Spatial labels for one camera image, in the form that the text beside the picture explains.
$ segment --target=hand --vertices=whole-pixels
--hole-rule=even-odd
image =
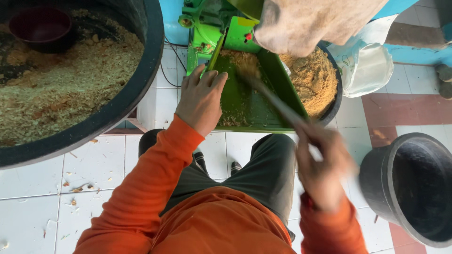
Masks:
[[[205,65],[199,65],[190,76],[182,81],[182,94],[176,115],[196,130],[201,136],[207,136],[220,120],[220,98],[228,74],[209,71],[200,76]]]
[[[298,178],[317,209],[335,212],[344,198],[341,180],[358,173],[358,167],[345,149],[338,132],[321,126],[300,123],[295,126],[298,142]],[[323,161],[315,161],[308,150],[315,145]]]

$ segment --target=tiled floor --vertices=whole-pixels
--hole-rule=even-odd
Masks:
[[[186,49],[178,48],[185,61]],[[164,71],[180,85],[181,64],[167,46]],[[180,97],[180,90],[157,76],[156,127],[167,128]],[[396,65],[389,84],[361,98],[343,98],[328,128],[337,129],[358,165],[372,147],[390,144],[397,136],[424,132],[452,148],[452,102],[437,93],[436,76],[430,67]],[[252,145],[264,133],[213,132],[199,149],[207,170],[216,181],[230,175],[230,164],[245,165]],[[100,136],[71,153],[22,168],[0,171],[0,244],[9,247],[2,254],[71,253],[90,218],[102,211],[112,190],[130,173],[138,160],[141,136]],[[295,180],[294,202],[289,228],[297,234],[294,250],[300,253],[299,194],[303,187]],[[424,247],[399,226],[378,219],[361,194],[356,179],[343,182],[347,196],[358,209],[358,219],[370,252],[378,254],[445,254],[452,249]],[[82,187],[80,193],[71,190]]]
[[[395,22],[416,26],[440,28],[438,9],[435,0],[420,0],[395,19]]]

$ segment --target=foot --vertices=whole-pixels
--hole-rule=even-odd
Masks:
[[[446,100],[452,100],[452,83],[442,82],[439,87],[439,95],[441,95]]]
[[[195,161],[201,166],[202,170],[209,175],[206,168],[206,161],[204,160],[204,154],[202,152],[197,152],[193,155],[195,157]]]
[[[231,164],[231,176],[235,173],[237,173],[240,169],[242,169],[242,166],[237,162],[234,161]]]
[[[435,68],[436,72],[439,74],[439,79],[444,82],[452,82],[452,68],[445,64],[438,65]]]

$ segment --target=yellow label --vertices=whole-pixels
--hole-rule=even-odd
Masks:
[[[253,27],[255,25],[257,25],[259,22],[258,21],[254,21],[251,19],[245,19],[242,17],[237,17],[237,24],[239,26],[244,26],[244,27]]]

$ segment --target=dark green pants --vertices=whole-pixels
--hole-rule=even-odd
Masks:
[[[152,130],[141,137],[139,156],[156,143],[159,131],[161,129]],[[160,216],[199,191],[226,186],[250,195],[287,226],[293,201],[294,150],[295,142],[289,136],[267,135],[253,145],[250,161],[222,183],[212,180],[193,159],[191,165],[182,170],[179,182]]]

